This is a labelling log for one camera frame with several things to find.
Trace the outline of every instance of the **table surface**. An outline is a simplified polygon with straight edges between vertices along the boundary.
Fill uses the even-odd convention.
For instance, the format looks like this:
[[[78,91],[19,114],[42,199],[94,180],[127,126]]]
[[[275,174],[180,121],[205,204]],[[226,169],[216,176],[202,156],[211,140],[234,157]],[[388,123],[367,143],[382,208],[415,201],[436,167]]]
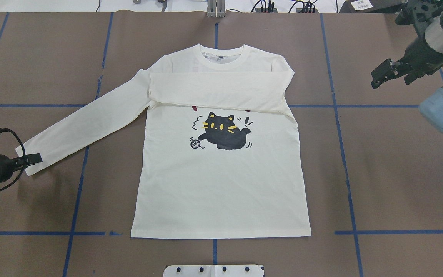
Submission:
[[[23,141],[200,43],[282,54],[296,72],[312,236],[131,239],[146,113],[0,192],[0,276],[162,276],[167,265],[260,264],[266,276],[443,276],[443,135],[417,105],[443,70],[372,90],[415,38],[380,14],[0,13],[0,128]],[[0,153],[16,142],[0,137]]]

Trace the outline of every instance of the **extended sleeve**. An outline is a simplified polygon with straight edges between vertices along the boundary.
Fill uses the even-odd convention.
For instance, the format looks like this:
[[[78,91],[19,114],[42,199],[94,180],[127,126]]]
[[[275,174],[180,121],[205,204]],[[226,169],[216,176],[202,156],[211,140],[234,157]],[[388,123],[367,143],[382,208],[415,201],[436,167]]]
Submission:
[[[25,142],[26,153],[40,153],[42,156],[42,163],[25,170],[27,175],[47,168],[134,121],[150,103],[150,72],[170,71],[171,65],[167,60],[162,57],[148,70],[139,70],[130,81]],[[16,152],[23,154],[21,147],[17,147]]]

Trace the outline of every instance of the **black cat graphic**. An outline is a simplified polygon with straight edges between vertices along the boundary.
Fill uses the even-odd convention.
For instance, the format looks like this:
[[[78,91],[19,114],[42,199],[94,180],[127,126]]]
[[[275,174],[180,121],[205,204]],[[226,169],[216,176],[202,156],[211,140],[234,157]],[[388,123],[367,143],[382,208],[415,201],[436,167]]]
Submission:
[[[206,133],[199,136],[199,140],[208,140],[216,144],[219,149],[241,149],[246,144],[246,136],[251,133],[248,128],[239,130],[233,123],[233,116],[217,116],[210,112],[206,121],[203,122],[203,129]]]

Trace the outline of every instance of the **sticker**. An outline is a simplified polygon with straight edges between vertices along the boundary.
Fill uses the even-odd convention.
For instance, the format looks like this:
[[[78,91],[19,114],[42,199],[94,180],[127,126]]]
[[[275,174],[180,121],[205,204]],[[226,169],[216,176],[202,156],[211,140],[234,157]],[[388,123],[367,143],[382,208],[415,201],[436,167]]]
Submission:
[[[355,10],[365,10],[373,8],[374,6],[370,3],[369,0],[359,0],[351,2],[351,5],[353,6],[353,9]]]

